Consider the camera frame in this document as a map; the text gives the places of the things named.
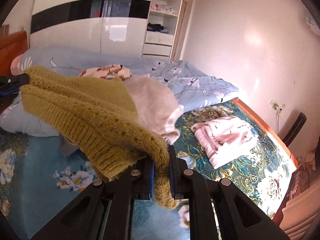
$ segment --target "drawer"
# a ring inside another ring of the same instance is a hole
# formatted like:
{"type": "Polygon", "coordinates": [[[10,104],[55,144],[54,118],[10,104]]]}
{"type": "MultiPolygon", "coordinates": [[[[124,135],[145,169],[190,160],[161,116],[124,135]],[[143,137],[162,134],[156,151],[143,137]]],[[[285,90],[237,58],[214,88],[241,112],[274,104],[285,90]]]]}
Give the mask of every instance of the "drawer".
{"type": "Polygon", "coordinates": [[[156,45],[145,43],[143,46],[143,54],[170,56],[171,46],[156,45]]]}
{"type": "Polygon", "coordinates": [[[161,45],[173,45],[173,35],[147,31],[145,43],[161,44],[161,45]]]}
{"type": "Polygon", "coordinates": [[[160,60],[169,60],[169,56],[158,56],[158,55],[142,55],[142,58],[154,58],[160,60]]]}

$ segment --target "black glass stripe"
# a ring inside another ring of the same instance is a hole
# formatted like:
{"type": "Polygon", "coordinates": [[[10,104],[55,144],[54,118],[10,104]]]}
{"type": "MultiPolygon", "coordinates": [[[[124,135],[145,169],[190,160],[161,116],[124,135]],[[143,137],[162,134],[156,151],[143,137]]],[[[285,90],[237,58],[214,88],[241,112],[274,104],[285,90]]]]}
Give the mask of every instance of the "black glass stripe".
{"type": "Polygon", "coordinates": [[[31,34],[45,28],[75,20],[102,17],[148,18],[150,1],[79,0],[41,11],[31,18],[31,34]]]}

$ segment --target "bed frame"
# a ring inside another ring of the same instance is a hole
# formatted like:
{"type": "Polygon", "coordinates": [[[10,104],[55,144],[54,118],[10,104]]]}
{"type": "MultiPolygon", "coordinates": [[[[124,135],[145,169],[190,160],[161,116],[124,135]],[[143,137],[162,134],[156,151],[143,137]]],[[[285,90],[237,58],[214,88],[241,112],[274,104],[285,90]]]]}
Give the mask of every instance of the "bed frame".
{"type": "MultiPolygon", "coordinates": [[[[27,33],[25,31],[16,32],[5,37],[0,38],[0,75],[11,77],[10,66],[15,57],[23,54],[28,50],[27,33]]],[[[244,111],[252,120],[254,120],[267,134],[267,136],[273,141],[273,143],[279,148],[280,151],[284,151],[295,167],[298,166],[298,161],[291,154],[289,149],[283,143],[283,141],[276,135],[276,133],[268,126],[250,107],[248,107],[239,98],[232,100],[242,111],[244,111]]],[[[0,106],[0,113],[6,109],[12,102],[12,99],[5,99],[0,106]]],[[[276,216],[273,221],[279,226],[282,221],[283,214],[282,208],[285,207],[286,198],[282,202],[276,216]]]]}

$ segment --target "screw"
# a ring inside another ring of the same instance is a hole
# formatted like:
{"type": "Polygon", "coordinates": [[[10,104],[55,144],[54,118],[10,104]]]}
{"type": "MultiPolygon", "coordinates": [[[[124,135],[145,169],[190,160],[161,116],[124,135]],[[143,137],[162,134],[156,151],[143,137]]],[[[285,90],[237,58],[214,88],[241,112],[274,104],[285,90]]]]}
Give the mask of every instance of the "screw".
{"type": "Polygon", "coordinates": [[[223,186],[229,186],[231,184],[231,181],[229,179],[222,179],[221,184],[223,186]]]}
{"type": "Polygon", "coordinates": [[[191,176],[193,174],[193,170],[187,169],[183,171],[184,175],[191,176]]]}
{"type": "Polygon", "coordinates": [[[139,170],[132,170],[132,171],[131,171],[131,175],[132,175],[132,176],[139,176],[140,173],[141,173],[141,172],[140,172],[139,170]]]}
{"type": "Polygon", "coordinates": [[[102,180],[101,180],[101,179],[94,179],[94,180],[92,181],[92,184],[93,184],[94,186],[99,186],[99,185],[102,184],[102,180]]]}

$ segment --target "shelving unit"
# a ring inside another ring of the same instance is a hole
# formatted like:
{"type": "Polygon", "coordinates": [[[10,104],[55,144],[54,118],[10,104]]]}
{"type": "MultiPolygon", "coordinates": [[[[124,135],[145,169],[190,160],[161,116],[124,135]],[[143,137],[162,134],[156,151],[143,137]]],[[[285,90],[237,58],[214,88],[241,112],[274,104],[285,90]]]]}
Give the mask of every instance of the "shelving unit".
{"type": "Polygon", "coordinates": [[[169,33],[147,31],[142,57],[169,60],[172,53],[182,0],[151,0],[151,5],[156,4],[171,7],[174,14],[150,9],[148,23],[160,24],[167,29],[169,33]]]}

